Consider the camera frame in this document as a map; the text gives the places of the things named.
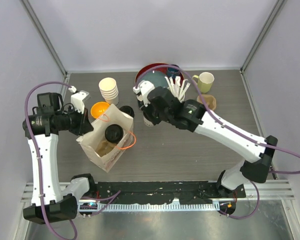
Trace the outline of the white paper cup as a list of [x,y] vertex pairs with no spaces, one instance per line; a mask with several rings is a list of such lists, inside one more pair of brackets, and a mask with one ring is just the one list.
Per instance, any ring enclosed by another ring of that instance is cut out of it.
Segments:
[[143,117],[143,121],[144,121],[144,124],[148,127],[154,126],[154,124],[150,120],[148,120],[145,116]]

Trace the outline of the stack of white paper cups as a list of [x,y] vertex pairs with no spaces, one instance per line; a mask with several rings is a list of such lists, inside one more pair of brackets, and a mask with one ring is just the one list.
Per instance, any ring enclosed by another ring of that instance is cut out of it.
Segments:
[[117,82],[114,78],[103,78],[98,84],[100,93],[104,100],[110,105],[118,105],[119,103],[119,90]]

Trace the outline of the brown cardboard cup carrier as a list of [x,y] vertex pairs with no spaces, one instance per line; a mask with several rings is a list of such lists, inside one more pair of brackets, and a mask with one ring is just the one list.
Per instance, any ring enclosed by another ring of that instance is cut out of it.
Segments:
[[206,105],[208,108],[212,111],[214,111],[217,108],[217,101],[216,98],[210,94],[201,94],[196,98],[196,101],[200,104],[203,104],[202,98],[206,102]]
[[99,145],[97,146],[97,148],[95,149],[95,152],[100,156],[103,157],[107,154],[109,154],[114,148],[115,148],[116,144],[115,143],[111,143],[107,140],[103,140],[99,143]]

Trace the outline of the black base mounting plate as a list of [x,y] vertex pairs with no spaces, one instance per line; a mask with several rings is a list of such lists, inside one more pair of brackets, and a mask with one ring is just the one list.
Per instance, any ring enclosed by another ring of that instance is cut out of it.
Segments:
[[125,181],[106,182],[99,181],[94,190],[85,193],[81,199],[98,199],[105,204],[116,193],[118,196],[113,204],[123,205],[163,205],[171,204],[174,199],[179,199],[180,204],[205,204],[212,199],[242,199],[246,197],[243,185],[237,187],[234,192],[221,195],[216,183],[211,181]]

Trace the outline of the dark green ceramic mug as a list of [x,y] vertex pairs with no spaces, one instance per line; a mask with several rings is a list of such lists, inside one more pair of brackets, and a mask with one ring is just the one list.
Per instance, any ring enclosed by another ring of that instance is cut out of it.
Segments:
[[143,102],[143,101],[140,101],[140,100],[138,100],[138,101],[137,101],[137,103],[138,103],[138,107],[139,107],[139,109],[140,109],[141,111],[143,111],[143,110],[145,109],[144,102]]

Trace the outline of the light green ceramic mug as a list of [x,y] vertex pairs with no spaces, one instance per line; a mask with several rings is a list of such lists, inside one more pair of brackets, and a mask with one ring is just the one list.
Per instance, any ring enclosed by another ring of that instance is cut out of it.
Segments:
[[206,94],[210,91],[215,77],[210,72],[202,72],[200,75],[193,75],[192,78],[197,80],[197,87],[202,94]]

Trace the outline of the dark blue ceramic cup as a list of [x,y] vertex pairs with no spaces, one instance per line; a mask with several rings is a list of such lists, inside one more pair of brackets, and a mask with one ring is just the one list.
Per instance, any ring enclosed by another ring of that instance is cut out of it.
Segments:
[[176,77],[180,76],[180,70],[176,69],[175,67],[168,67],[166,70],[166,75],[168,78],[175,79]]

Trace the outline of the brown paper takeout bag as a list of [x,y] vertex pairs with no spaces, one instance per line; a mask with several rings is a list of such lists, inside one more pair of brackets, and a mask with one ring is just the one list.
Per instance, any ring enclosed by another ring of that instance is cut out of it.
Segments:
[[[106,139],[106,129],[111,125],[118,125],[123,130],[123,136],[118,143],[111,143]],[[93,131],[76,139],[91,162],[105,172],[109,172],[125,150],[136,143],[133,133],[134,119],[120,111],[114,104],[91,124]]]

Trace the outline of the red round tray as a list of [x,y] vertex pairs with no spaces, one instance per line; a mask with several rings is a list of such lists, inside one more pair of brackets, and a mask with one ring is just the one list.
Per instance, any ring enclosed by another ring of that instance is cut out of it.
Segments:
[[[148,72],[151,72],[151,71],[160,71],[162,73],[164,73],[166,76],[167,76],[167,68],[169,67],[173,67],[173,68],[176,68],[176,69],[179,69],[180,71],[180,68],[179,66],[175,65],[175,64],[167,64],[167,63],[152,63],[150,65],[147,65],[145,66],[144,68],[142,68],[136,78],[135,78],[135,86],[137,87],[139,82],[142,80],[142,78],[144,77],[144,75]],[[180,77],[181,77],[181,83],[183,82],[184,80],[184,77],[180,71]]]

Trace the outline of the black cup lid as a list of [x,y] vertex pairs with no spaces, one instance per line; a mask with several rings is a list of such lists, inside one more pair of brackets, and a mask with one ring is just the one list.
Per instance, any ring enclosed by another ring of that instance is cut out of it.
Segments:
[[104,136],[108,142],[118,144],[124,136],[124,130],[118,124],[111,124],[106,128]]

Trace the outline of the aluminium frame rail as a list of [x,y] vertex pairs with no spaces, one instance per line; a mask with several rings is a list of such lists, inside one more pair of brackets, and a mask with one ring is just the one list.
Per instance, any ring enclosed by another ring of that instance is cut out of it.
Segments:
[[244,183],[221,196],[212,181],[97,182],[96,192],[78,202],[84,216],[105,212],[223,211],[234,213],[240,201],[294,200],[286,180]]

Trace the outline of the orange plastic bowl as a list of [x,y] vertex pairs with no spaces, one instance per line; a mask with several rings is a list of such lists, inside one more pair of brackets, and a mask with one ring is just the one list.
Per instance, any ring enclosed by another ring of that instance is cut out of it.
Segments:
[[103,115],[106,112],[109,106],[110,104],[105,101],[97,102],[90,108],[90,115],[94,119],[98,119],[101,115]]

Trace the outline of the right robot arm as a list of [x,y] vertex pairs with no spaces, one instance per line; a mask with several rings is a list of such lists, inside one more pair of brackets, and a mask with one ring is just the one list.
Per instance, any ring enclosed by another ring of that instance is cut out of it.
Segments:
[[278,143],[276,137],[252,134],[253,141],[249,141],[243,138],[248,132],[223,120],[202,103],[193,99],[181,102],[161,86],[143,89],[141,96],[143,115],[153,125],[166,122],[177,129],[207,136],[243,157],[241,162],[219,175],[215,190],[220,197],[228,197],[248,181],[266,182],[275,152],[273,147]]

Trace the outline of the blue ceramic plate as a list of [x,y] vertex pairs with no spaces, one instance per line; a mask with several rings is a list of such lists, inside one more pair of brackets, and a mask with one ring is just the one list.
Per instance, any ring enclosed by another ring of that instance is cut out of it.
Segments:
[[146,73],[143,78],[141,79],[141,81],[138,83],[138,87],[142,84],[142,82],[144,81],[148,81],[151,82],[155,88],[157,87],[163,87],[163,88],[167,88],[168,87],[168,83],[166,80],[166,75],[164,73],[162,73],[161,71],[150,71],[148,73]]

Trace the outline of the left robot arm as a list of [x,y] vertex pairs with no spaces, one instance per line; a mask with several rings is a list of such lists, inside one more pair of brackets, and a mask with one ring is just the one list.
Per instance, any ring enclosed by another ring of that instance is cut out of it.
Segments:
[[22,124],[32,157],[31,205],[23,209],[23,217],[30,222],[45,223],[41,207],[45,208],[50,223],[73,220],[77,216],[80,198],[90,200],[96,195],[97,188],[89,173],[73,176],[70,184],[62,190],[57,165],[59,132],[83,136],[94,129],[85,107],[88,98],[88,92],[77,91],[71,95],[70,103],[64,104],[59,93],[38,94],[37,106],[32,108],[29,116],[38,147],[32,141],[27,124]]

